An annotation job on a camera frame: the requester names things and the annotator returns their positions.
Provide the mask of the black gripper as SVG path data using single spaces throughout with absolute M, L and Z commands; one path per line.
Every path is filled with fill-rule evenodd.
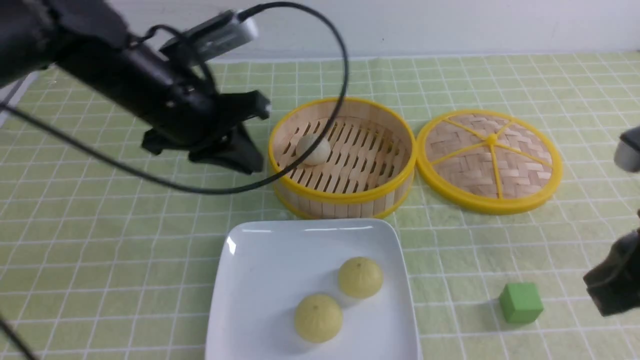
M 155 123 L 141 147 L 153 155 L 164 150 L 189 152 L 189 161 L 224 167 L 237 173 L 261 173 L 263 154 L 244 124 L 270 118 L 272 103 L 262 92 L 207 94 L 157 75 L 142 75 L 144 92 L 155 102 Z

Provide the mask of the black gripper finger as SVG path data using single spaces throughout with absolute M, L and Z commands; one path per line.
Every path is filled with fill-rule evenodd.
M 606 258 L 583 282 L 599 314 L 610 317 L 640 307 L 640 235 L 638 228 L 617 239 Z

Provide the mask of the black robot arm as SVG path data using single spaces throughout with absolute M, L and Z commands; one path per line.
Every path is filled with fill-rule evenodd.
M 332 32 L 342 54 L 343 80 L 338 98 L 320 133 L 327 137 L 346 109 L 349 56 L 339 30 L 324 14 L 290 1 L 228 10 L 183 33 L 157 24 L 139 37 L 104 0 L 3 0 L 1 2 L 1 84 L 50 65 L 80 80 L 151 129 L 142 147 L 188 153 L 194 163 L 238 173 L 263 170 L 263 156 L 244 121 L 270 116 L 271 103 L 260 91 L 220 93 L 206 61 L 217 57 L 222 30 L 240 39 L 242 23 L 266 10 L 289 8 L 307 13 Z

